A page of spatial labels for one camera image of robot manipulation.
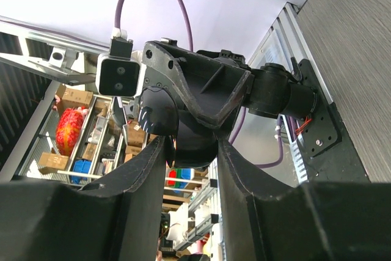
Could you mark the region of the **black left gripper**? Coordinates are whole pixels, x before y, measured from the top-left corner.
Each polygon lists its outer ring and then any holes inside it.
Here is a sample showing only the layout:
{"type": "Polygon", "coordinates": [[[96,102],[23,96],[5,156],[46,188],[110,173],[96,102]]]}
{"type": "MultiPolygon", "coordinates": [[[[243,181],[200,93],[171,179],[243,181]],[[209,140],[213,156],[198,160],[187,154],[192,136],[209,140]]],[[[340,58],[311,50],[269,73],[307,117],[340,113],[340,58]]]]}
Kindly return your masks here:
{"type": "Polygon", "coordinates": [[[220,128],[250,91],[251,72],[231,59],[206,56],[169,43],[144,45],[144,86],[158,86],[187,109],[198,123],[220,128]]]}

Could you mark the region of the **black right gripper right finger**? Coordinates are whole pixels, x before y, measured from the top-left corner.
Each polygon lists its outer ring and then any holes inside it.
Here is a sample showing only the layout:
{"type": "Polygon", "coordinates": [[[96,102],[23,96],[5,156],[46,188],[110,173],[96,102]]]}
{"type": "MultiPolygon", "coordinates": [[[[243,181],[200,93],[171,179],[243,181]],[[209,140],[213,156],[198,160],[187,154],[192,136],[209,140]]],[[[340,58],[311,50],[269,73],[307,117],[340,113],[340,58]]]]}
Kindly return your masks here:
{"type": "Polygon", "coordinates": [[[218,142],[228,260],[389,260],[388,183],[290,187],[218,142]]]}

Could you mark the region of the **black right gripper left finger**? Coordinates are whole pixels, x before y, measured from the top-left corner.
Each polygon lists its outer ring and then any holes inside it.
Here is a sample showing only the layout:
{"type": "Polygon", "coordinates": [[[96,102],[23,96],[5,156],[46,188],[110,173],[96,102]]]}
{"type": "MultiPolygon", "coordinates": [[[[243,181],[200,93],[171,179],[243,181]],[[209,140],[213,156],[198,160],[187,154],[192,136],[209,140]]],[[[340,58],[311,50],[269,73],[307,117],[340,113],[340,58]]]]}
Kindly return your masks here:
{"type": "Polygon", "coordinates": [[[49,180],[1,185],[2,260],[154,260],[164,139],[77,190],[49,180]]]}

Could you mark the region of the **black earbud charging case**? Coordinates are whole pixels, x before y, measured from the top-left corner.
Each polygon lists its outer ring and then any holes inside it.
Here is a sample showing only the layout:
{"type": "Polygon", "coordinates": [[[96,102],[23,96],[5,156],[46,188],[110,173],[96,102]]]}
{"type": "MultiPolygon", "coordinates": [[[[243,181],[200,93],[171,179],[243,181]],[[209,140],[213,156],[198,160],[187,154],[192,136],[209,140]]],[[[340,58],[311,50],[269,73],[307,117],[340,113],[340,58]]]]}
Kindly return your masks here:
{"type": "Polygon", "coordinates": [[[198,123],[189,111],[180,110],[167,90],[146,87],[136,108],[141,128],[164,138],[169,167],[207,169],[216,158],[218,143],[214,131],[198,123]]]}

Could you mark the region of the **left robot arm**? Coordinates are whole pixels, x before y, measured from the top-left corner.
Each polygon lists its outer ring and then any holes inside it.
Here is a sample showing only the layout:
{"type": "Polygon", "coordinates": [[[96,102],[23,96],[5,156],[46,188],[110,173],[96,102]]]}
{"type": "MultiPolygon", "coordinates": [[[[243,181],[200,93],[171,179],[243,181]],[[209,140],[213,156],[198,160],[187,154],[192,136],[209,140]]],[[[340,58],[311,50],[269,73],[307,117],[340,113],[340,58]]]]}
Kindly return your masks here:
{"type": "Polygon", "coordinates": [[[151,82],[168,79],[176,99],[208,128],[220,128],[241,106],[273,119],[280,114],[303,119],[316,107],[315,91],[284,66],[266,63],[250,68],[244,56],[229,50],[193,52],[175,41],[149,41],[144,45],[143,63],[151,82]]]}

